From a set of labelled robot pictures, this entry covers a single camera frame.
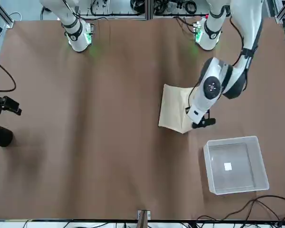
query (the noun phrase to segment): paper bag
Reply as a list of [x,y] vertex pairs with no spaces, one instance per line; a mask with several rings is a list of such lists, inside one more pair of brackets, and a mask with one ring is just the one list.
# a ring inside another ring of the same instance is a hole
[[161,113],[158,125],[182,134],[192,129],[192,120],[186,114],[192,88],[163,86]]

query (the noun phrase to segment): brown tabletop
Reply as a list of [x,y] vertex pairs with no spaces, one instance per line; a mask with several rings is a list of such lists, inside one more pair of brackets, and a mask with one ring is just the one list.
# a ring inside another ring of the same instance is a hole
[[[184,135],[157,126],[163,85],[192,87],[211,56],[232,64],[240,39],[230,23],[211,52],[175,19],[95,25],[83,53],[71,49],[58,21],[7,31],[0,63],[16,79],[9,96],[23,112],[0,115],[15,135],[0,147],[0,219],[135,219],[138,209],[152,219],[221,219],[255,196],[285,197],[285,35],[274,19],[264,21],[247,90],[213,106],[214,126]],[[0,70],[0,88],[11,86]],[[259,139],[270,189],[210,193],[204,144],[249,135]],[[285,215],[285,202],[263,202]],[[274,217],[256,205],[250,218]]]

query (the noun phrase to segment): clear plastic box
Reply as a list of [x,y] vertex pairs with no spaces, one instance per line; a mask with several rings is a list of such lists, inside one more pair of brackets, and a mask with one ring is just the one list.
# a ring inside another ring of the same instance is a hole
[[210,140],[204,146],[209,190],[216,194],[268,190],[256,136]]

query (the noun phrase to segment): white label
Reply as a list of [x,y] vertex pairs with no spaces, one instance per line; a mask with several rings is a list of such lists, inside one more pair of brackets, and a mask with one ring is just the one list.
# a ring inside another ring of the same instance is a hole
[[[137,219],[139,219],[139,217],[141,216],[141,210],[137,211]],[[147,211],[147,215],[148,215],[148,220],[151,220],[151,212],[148,210]]]
[[232,170],[231,163],[224,163],[224,166],[226,171]]

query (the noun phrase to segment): metal frame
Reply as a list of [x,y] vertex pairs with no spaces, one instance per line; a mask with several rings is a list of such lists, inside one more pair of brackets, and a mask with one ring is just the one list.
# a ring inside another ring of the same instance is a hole
[[276,15],[276,17],[275,17],[276,22],[279,24],[283,23],[282,20],[284,17],[285,17],[285,5],[281,8],[281,10]]
[[[138,220],[134,219],[32,219],[30,222],[103,222],[103,223],[138,223]],[[223,220],[223,221],[216,221],[216,224],[243,224],[244,220]],[[188,223],[192,228],[198,228],[196,223],[200,224],[211,224],[211,221],[205,220],[148,220],[143,222],[144,225],[148,223]],[[258,225],[280,225],[285,226],[285,221],[277,221],[277,220],[248,220],[248,224],[258,224]]]
[[145,0],[144,6],[145,6],[146,20],[153,19],[154,0]]
[[0,5],[0,16],[6,23],[6,28],[10,29],[14,26],[14,20],[9,16],[9,14],[4,10],[4,8]]

